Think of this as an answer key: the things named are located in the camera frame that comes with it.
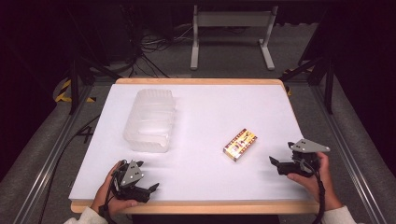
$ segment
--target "human hand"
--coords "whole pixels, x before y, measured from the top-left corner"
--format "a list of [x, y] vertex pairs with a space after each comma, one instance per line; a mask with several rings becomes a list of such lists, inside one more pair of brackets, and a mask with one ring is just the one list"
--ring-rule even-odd
[[[317, 155], [320, 159], [320, 179], [323, 183], [324, 188], [326, 189], [325, 193], [325, 211], [333, 210], [336, 208], [340, 208], [343, 205], [338, 199], [337, 195], [334, 192], [334, 188], [332, 186], [332, 176], [329, 170], [329, 158], [323, 152], [317, 152]], [[315, 200], [319, 203], [319, 187], [318, 181], [314, 175], [311, 177], [305, 177], [297, 174], [288, 174], [288, 179], [293, 180], [294, 182], [304, 186], [312, 196], [314, 196]]]
[[[99, 206], [105, 204], [106, 195], [108, 191], [108, 187], [110, 186], [110, 182], [112, 179], [113, 172], [120, 166], [120, 161], [117, 162], [116, 165], [108, 172], [105, 182], [96, 192], [95, 198], [93, 199], [93, 203], [91, 205], [91, 209], [99, 214]], [[109, 198], [113, 196], [113, 193], [110, 191]], [[137, 206], [137, 201], [135, 200], [118, 200], [113, 198], [108, 203], [108, 212], [111, 216], [116, 215], [118, 212], [125, 208]]]

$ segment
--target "white sleeve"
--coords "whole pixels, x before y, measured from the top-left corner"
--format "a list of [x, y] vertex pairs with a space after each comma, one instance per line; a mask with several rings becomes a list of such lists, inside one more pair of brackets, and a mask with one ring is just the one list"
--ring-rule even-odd
[[68, 219], [64, 224], [107, 224], [107, 221], [99, 216], [95, 211], [93, 211], [90, 207], [86, 207], [84, 212], [82, 212], [79, 220], [75, 218]]
[[324, 212], [322, 224], [356, 224], [346, 206]]

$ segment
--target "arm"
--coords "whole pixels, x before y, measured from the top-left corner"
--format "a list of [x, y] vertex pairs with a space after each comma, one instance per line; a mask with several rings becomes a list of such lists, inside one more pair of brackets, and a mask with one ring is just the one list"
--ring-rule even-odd
[[[329, 158], [322, 152], [317, 153], [320, 159], [320, 179], [326, 189], [325, 193], [325, 213], [322, 219], [323, 224], [336, 224], [336, 223], [356, 223], [350, 215], [347, 207], [344, 206], [335, 194], [332, 185], [332, 176], [329, 170]], [[319, 188], [318, 182], [314, 176], [309, 178], [297, 175], [288, 174], [288, 179], [297, 182], [304, 186], [308, 192], [319, 202]]]
[[[111, 182], [113, 172], [119, 167], [120, 163], [117, 162], [116, 165], [108, 172], [105, 182], [102, 186], [97, 190], [95, 198], [93, 199], [91, 207], [87, 207], [84, 212], [81, 214], [79, 220], [75, 218], [70, 218], [64, 224], [73, 224], [73, 223], [107, 223], [107, 221], [99, 216], [99, 207], [105, 203], [108, 187]], [[111, 216], [116, 215], [118, 212], [125, 208], [137, 206], [137, 201], [135, 200], [118, 200], [116, 198], [110, 199], [108, 203], [108, 211]]]

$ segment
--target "metal frame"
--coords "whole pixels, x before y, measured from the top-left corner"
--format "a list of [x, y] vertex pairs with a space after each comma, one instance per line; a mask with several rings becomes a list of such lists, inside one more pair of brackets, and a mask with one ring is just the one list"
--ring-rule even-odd
[[199, 38], [198, 27], [213, 26], [256, 26], [266, 27], [264, 39], [259, 39], [262, 49], [262, 56], [267, 64], [268, 70], [274, 70], [274, 62], [268, 50], [268, 41], [274, 27], [277, 7], [271, 11], [198, 11], [198, 6], [194, 6], [193, 12], [193, 43], [191, 53], [191, 70], [198, 69]]

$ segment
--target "gray carpet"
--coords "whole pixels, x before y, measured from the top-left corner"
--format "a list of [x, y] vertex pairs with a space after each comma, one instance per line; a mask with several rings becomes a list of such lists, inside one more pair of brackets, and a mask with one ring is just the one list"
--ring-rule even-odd
[[[200, 60], [199, 68], [196, 71], [190, 70], [191, 41], [189, 39], [174, 44], [164, 51], [155, 51], [146, 55], [165, 74], [172, 77], [277, 78], [284, 70], [297, 66], [297, 61], [315, 28], [315, 25], [286, 25], [274, 28], [269, 50], [276, 66], [275, 71], [268, 71], [265, 68], [257, 43], [258, 38], [263, 34], [260, 29], [256, 28], [248, 28], [241, 34], [234, 34], [223, 29], [204, 31], [200, 39]], [[141, 69], [134, 67], [133, 75], [135, 77], [147, 77], [148, 75], [143, 71], [154, 75], [144, 62], [139, 60], [137, 63]], [[122, 75], [129, 76], [129, 74], [130, 71], [127, 71]], [[349, 207], [355, 220], [362, 223], [384, 223], [383, 220], [375, 220], [367, 212], [362, 195], [357, 191], [353, 178], [342, 159], [337, 139], [330, 128], [326, 115], [321, 110], [320, 102], [315, 97], [314, 88], [309, 87], [304, 82], [304, 78], [304, 75], [300, 75], [286, 83], [291, 87], [290, 102], [303, 135], [332, 149], [329, 156], [334, 185], [340, 199]], [[101, 81], [95, 83], [90, 93], [90, 96], [96, 97], [97, 101], [84, 104], [67, 139], [71, 138], [88, 120], [100, 114], [111, 80], [105, 77], [98, 78], [98, 80]], [[336, 80], [332, 108], [332, 118], [336, 120], [345, 137], [363, 174], [363, 180], [367, 182], [385, 220], [388, 223], [396, 223], [396, 213], [392, 209], [396, 204], [394, 192], [396, 180], [378, 155], [373, 142], [362, 127]], [[69, 118], [69, 109], [69, 103], [58, 103], [0, 183], [0, 223], [12, 223], [17, 216], [35, 183], [36, 176]], [[89, 142], [84, 144], [84, 138], [84, 136], [75, 137], [65, 149], [51, 186], [42, 223], [63, 223], [70, 217], [78, 217], [78, 214], [73, 214], [70, 211], [68, 195], [71, 190], [69, 186], [76, 178], [89, 145]], [[44, 190], [41, 194], [28, 223], [37, 223], [43, 207], [45, 192]], [[281, 215], [279, 222], [311, 223], [314, 218], [314, 215]], [[131, 223], [125, 215], [120, 215], [115, 219], [118, 223]]]

